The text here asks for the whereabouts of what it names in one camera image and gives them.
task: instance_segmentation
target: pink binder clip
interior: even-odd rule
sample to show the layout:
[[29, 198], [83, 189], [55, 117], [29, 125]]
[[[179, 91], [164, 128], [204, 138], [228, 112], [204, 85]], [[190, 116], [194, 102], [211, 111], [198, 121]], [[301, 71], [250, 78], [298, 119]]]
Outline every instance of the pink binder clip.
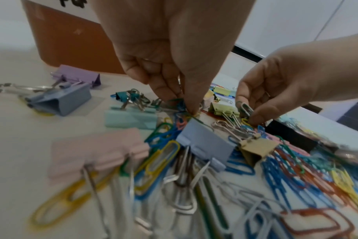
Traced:
[[52, 184], [74, 181], [84, 166], [102, 171], [121, 165], [129, 156], [138, 164], [149, 155], [149, 145], [137, 128], [80, 136], [52, 144], [48, 178]]
[[68, 65], [60, 65], [56, 72], [50, 73], [54, 80], [64, 79], [71, 84], [89, 83], [93, 88], [101, 85], [100, 74]]

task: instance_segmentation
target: hand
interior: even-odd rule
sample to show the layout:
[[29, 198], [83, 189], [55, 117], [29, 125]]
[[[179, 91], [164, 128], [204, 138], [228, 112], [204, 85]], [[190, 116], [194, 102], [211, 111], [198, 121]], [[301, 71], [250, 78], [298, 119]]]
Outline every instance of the hand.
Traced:
[[239, 82], [240, 102], [258, 125], [312, 101], [358, 98], [358, 34], [288, 46], [272, 53]]
[[255, 0], [92, 0], [124, 71], [196, 113]]

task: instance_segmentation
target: cabinet door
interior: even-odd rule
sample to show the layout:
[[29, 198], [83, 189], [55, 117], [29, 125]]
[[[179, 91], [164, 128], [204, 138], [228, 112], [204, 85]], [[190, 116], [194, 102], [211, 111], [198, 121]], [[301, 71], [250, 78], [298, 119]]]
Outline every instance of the cabinet door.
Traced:
[[257, 0], [235, 45], [266, 57], [276, 49], [313, 41], [341, 0]]
[[319, 35], [318, 40], [346, 37], [358, 33], [358, 0], [345, 0]]

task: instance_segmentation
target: white table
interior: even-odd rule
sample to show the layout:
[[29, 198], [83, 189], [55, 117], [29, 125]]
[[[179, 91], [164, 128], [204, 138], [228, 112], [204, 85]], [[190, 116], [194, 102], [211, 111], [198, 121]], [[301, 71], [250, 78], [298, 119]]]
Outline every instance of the white table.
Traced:
[[[52, 83], [49, 72], [54, 68], [41, 62], [36, 49], [32, 47], [27, 50], [25, 47], [27, 45], [24, 43], [23, 48], [13, 50], [0, 48], [0, 83], [14, 82], [24, 85]], [[100, 238], [102, 228], [98, 212], [92, 202], [86, 203], [65, 222], [47, 231], [28, 230], [27, 219], [41, 203], [63, 187], [63, 185], [50, 187], [46, 179], [46, 170], [50, 163], [50, 145], [53, 140], [113, 130], [103, 126], [103, 113], [113, 103], [109, 96], [116, 91], [137, 88], [148, 98], [154, 97], [148, 86], [126, 76], [103, 74], [101, 81], [103, 84], [101, 89], [92, 90], [93, 98], [67, 117], [42, 117], [22, 105], [15, 96], [0, 95], [0, 238]], [[221, 84], [222, 77], [218, 77], [216, 83]], [[236, 85], [237, 80], [233, 83], [233, 80], [228, 78], [227, 84]], [[289, 112], [288, 115], [298, 119], [305, 127], [337, 143], [358, 148], [357, 131], [303, 108]], [[150, 131], [147, 130], [141, 131], [143, 138], [149, 133]], [[272, 198], [272, 193], [260, 179], [259, 166], [256, 171], [258, 177], [241, 177], [225, 172], [221, 176], [254, 188]], [[118, 190], [120, 185], [123, 185], [125, 189], [125, 180], [119, 183]], [[102, 191], [100, 196], [111, 225], [115, 225], [109, 188]], [[120, 197], [126, 200], [125, 194]], [[293, 195], [289, 198], [293, 208], [303, 207]], [[226, 212], [231, 218], [237, 216], [233, 211], [233, 206], [229, 206]], [[342, 212], [345, 212], [358, 229], [358, 215], [348, 209], [342, 209]], [[117, 220], [117, 225], [119, 228], [128, 229], [120, 220]]]

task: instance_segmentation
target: white label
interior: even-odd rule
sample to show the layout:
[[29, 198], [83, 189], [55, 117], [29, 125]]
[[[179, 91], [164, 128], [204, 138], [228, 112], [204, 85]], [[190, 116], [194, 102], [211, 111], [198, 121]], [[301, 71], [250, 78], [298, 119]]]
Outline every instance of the white label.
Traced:
[[87, 0], [29, 0], [76, 17], [81, 17], [99, 23], [96, 14], [91, 9]]

